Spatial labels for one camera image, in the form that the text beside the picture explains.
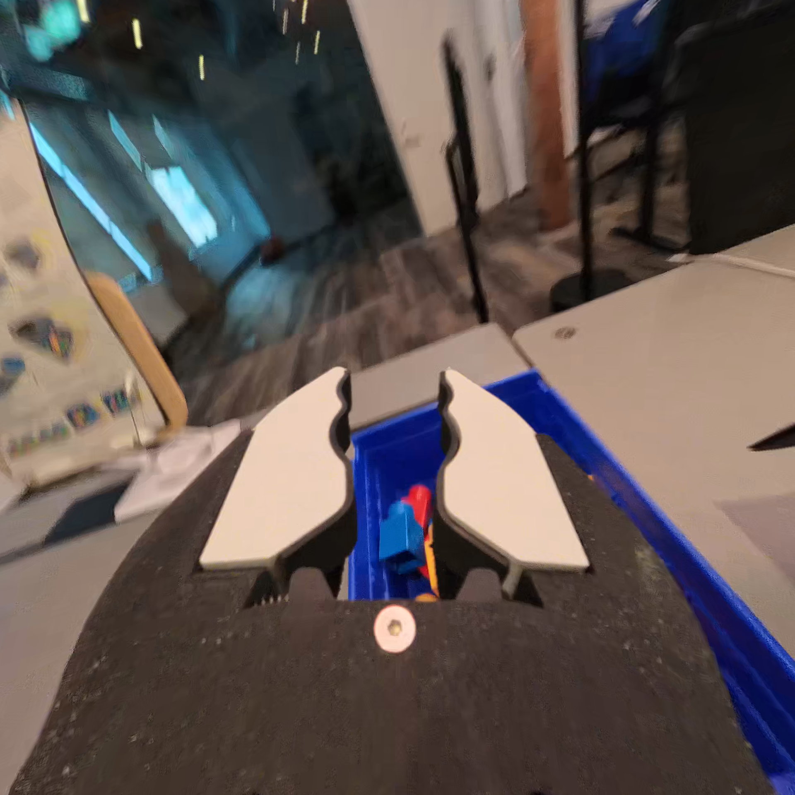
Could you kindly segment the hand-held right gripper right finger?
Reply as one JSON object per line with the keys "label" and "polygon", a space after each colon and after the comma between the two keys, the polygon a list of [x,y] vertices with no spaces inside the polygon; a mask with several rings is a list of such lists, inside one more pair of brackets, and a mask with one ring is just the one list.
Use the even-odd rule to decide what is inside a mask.
{"label": "hand-held right gripper right finger", "polygon": [[455,599],[476,570],[508,600],[520,598],[533,574],[589,573],[534,427],[451,368],[440,374],[438,411],[432,549],[440,597]]}

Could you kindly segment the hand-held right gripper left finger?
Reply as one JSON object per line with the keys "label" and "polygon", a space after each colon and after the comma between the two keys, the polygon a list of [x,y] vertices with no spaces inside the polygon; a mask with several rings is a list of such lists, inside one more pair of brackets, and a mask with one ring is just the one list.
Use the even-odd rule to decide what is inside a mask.
{"label": "hand-held right gripper left finger", "polygon": [[285,597],[298,571],[340,594],[357,542],[349,370],[333,366],[252,427],[224,502],[199,555],[207,581],[259,581]]}

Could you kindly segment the blue toy block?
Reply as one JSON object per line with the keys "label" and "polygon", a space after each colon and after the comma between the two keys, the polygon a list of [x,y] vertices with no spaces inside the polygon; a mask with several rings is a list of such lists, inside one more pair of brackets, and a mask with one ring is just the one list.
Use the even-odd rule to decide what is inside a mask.
{"label": "blue toy block", "polygon": [[400,575],[411,574],[425,563],[424,531],[406,502],[393,502],[380,523],[378,559]]}

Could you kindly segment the blue plastic bin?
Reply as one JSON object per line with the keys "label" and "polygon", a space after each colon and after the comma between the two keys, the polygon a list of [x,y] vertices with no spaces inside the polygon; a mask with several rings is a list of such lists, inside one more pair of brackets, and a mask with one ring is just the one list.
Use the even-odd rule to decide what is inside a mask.
{"label": "blue plastic bin", "polygon": [[[743,734],[778,793],[794,787],[794,663],[766,626],[696,551],[562,395],[531,370],[487,386],[551,439],[634,523],[694,609],[715,654]],[[352,600],[393,601],[422,593],[419,576],[379,560],[380,525],[415,485],[435,491],[443,461],[441,417],[432,402],[354,432],[358,539],[349,562]]]}

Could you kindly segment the adjacent grey desk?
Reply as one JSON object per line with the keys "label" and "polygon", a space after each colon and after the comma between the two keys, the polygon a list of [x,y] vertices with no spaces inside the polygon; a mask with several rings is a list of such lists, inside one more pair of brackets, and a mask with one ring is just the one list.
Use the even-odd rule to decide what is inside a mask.
{"label": "adjacent grey desk", "polygon": [[513,342],[781,646],[794,649],[788,226],[527,325]]}

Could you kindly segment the dark metal desk plate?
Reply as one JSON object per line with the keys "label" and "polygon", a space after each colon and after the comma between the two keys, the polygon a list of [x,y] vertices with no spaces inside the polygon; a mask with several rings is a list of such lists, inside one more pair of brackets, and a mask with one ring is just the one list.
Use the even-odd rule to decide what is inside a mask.
{"label": "dark metal desk plate", "polygon": [[115,508],[130,482],[107,487],[73,502],[48,532],[43,548],[70,542],[94,532],[114,527],[117,522]]}

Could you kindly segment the red toy block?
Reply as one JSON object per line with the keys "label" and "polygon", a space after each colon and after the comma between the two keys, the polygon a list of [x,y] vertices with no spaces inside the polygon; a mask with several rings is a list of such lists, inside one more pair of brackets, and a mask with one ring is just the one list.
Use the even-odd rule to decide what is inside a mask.
{"label": "red toy block", "polygon": [[433,496],[431,490],[422,484],[414,485],[409,489],[408,493],[402,497],[402,503],[411,509],[415,522],[422,528],[423,533],[425,533],[432,522],[433,515]]}

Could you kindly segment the white stand base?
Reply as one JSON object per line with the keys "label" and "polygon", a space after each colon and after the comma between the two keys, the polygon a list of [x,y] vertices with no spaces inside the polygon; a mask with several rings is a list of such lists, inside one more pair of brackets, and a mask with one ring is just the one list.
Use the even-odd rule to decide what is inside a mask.
{"label": "white stand base", "polygon": [[209,427],[188,427],[164,444],[135,452],[113,462],[112,467],[133,474],[114,507],[121,524],[139,516],[163,511],[240,435],[240,420]]}

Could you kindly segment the black stand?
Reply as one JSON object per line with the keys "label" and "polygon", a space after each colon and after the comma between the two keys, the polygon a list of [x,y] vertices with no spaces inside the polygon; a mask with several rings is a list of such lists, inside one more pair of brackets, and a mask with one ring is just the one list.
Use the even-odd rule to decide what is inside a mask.
{"label": "black stand", "polygon": [[577,87],[577,176],[579,201],[579,240],[581,267],[578,273],[556,282],[549,294],[553,313],[571,310],[594,299],[624,289],[632,284],[621,270],[595,268],[593,251],[593,213],[591,173],[588,155],[590,129],[587,120],[587,89],[585,86],[585,2],[574,1],[576,87]]}

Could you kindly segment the brown cardboard box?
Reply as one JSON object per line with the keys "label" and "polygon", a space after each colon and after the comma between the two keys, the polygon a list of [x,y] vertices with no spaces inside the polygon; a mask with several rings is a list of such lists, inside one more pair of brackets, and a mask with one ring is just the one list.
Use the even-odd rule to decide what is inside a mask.
{"label": "brown cardboard box", "polygon": [[189,320],[205,320],[218,308],[213,282],[171,239],[159,220],[146,224],[146,232],[157,251],[164,281],[174,302]]}

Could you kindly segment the printed instruction sheet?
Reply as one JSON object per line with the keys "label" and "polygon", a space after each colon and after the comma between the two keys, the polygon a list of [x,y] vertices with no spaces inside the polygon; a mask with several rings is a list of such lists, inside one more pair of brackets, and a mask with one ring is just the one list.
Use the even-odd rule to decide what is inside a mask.
{"label": "printed instruction sheet", "polygon": [[154,442],[166,418],[76,264],[4,94],[1,205],[2,470],[33,487]]}

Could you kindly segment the brown wooden pillar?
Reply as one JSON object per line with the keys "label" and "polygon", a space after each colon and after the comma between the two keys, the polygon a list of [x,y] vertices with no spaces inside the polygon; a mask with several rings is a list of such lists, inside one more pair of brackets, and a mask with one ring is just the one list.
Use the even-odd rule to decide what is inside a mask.
{"label": "brown wooden pillar", "polygon": [[521,1],[525,78],[532,126],[532,173],[542,231],[571,221],[570,173],[564,152],[557,2]]}

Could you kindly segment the blue cloth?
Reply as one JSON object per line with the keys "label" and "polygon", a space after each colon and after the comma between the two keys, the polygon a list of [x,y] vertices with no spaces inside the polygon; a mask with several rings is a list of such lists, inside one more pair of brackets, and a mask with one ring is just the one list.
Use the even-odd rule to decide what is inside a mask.
{"label": "blue cloth", "polygon": [[584,37],[585,109],[595,122],[649,91],[670,11],[668,1],[636,1],[594,18]]}

